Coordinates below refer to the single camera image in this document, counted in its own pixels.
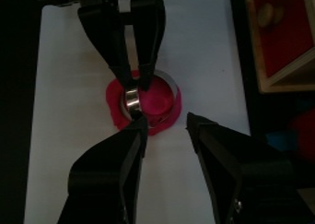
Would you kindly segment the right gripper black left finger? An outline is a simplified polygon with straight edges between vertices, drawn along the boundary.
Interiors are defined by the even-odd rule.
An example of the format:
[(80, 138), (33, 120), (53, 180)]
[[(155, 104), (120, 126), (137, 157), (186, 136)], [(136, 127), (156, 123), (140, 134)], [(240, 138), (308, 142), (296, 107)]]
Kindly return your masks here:
[(140, 116), (73, 162), (56, 224), (135, 224), (147, 141), (148, 120)]

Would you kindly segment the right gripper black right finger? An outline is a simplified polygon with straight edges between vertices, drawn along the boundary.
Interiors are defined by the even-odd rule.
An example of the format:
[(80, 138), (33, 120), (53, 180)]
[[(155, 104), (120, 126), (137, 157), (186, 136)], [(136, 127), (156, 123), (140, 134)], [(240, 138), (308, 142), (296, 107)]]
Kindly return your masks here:
[(286, 156), (194, 113), (187, 114), (187, 130), (211, 194), (215, 224), (307, 224)]

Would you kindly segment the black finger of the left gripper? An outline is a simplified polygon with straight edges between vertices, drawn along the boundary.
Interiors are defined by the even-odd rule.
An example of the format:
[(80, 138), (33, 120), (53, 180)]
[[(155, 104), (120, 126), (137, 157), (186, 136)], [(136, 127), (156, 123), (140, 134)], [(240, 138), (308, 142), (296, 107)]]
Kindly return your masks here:
[(81, 25), (120, 85), (132, 85), (133, 77), (124, 39), (124, 24), (115, 4), (81, 6), (77, 10)]
[(133, 37), (139, 64), (139, 86), (149, 89), (166, 31), (164, 0), (132, 0)]

